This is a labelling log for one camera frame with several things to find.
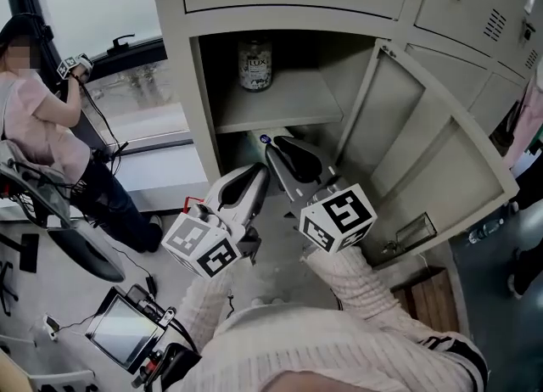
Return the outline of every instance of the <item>open locker door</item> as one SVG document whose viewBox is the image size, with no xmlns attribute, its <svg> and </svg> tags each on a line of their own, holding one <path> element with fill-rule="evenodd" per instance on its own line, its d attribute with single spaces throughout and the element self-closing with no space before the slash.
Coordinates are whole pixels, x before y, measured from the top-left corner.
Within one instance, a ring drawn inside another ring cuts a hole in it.
<svg viewBox="0 0 543 392">
<path fill-rule="evenodd" d="M 518 191 L 466 108 L 384 40 L 376 41 L 337 157 L 378 214 L 362 240 L 373 266 L 442 243 Z"/>
</svg>

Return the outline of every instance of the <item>locker vent slot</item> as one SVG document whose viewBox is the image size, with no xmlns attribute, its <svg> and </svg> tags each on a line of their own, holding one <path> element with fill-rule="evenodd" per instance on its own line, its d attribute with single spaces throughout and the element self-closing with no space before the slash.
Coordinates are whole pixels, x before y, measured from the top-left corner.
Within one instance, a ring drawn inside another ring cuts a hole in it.
<svg viewBox="0 0 543 392">
<path fill-rule="evenodd" d="M 539 54 L 533 49 L 532 52 L 529 54 L 528 58 L 526 59 L 526 63 L 524 64 L 524 66 L 531 70 L 534 67 L 535 62 L 537 61 L 538 55 Z"/>
<path fill-rule="evenodd" d="M 490 12 L 490 17 L 486 23 L 483 33 L 493 41 L 497 42 L 498 39 L 500 39 L 504 27 L 506 26 L 506 22 L 507 20 L 505 17 L 493 8 L 492 12 Z"/>
</svg>

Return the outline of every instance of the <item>black chair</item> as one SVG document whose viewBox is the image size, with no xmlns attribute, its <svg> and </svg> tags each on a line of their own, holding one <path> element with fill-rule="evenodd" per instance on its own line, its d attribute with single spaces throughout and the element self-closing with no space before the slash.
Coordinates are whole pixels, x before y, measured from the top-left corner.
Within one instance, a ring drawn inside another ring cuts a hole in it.
<svg viewBox="0 0 543 392">
<path fill-rule="evenodd" d="M 19 301 L 19 297 L 17 297 L 17 295 L 15 295 L 13 291 L 11 291 L 6 286 L 5 280 L 6 280 L 6 273 L 8 272 L 8 269 L 11 268 L 13 270 L 14 265 L 11 262 L 6 261 L 5 264 L 2 264 L 2 262 L 0 262 L 0 267 L 2 268 L 2 270 L 0 271 L 0 301 L 2 302 L 3 312 L 7 316 L 11 316 L 11 312 L 8 311 L 8 307 L 6 306 L 5 296 L 10 295 L 15 301 Z"/>
</svg>

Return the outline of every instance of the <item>jeans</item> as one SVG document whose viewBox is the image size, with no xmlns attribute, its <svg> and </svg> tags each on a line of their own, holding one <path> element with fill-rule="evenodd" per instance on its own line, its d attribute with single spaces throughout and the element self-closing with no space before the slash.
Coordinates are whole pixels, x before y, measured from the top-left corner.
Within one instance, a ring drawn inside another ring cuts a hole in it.
<svg viewBox="0 0 543 392">
<path fill-rule="evenodd" d="M 91 159 L 70 202 L 113 239 L 138 253 L 155 252 L 162 239 L 158 225 L 137 210 L 126 190 L 102 162 Z"/>
</svg>

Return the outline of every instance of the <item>white sweater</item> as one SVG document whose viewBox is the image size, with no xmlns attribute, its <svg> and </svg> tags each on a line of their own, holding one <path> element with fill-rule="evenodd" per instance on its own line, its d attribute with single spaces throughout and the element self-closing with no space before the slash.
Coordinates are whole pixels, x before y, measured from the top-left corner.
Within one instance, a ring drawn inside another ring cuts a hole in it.
<svg viewBox="0 0 543 392">
<path fill-rule="evenodd" d="M 358 248 L 336 255 L 318 250 L 305 262 L 344 311 L 260 306 L 217 327 L 232 270 L 209 283 L 195 280 L 177 317 L 202 360 L 170 391 L 259 391 L 287 371 L 375 391 L 484 390 L 487 371 L 477 348 L 458 333 L 411 319 Z"/>
</svg>

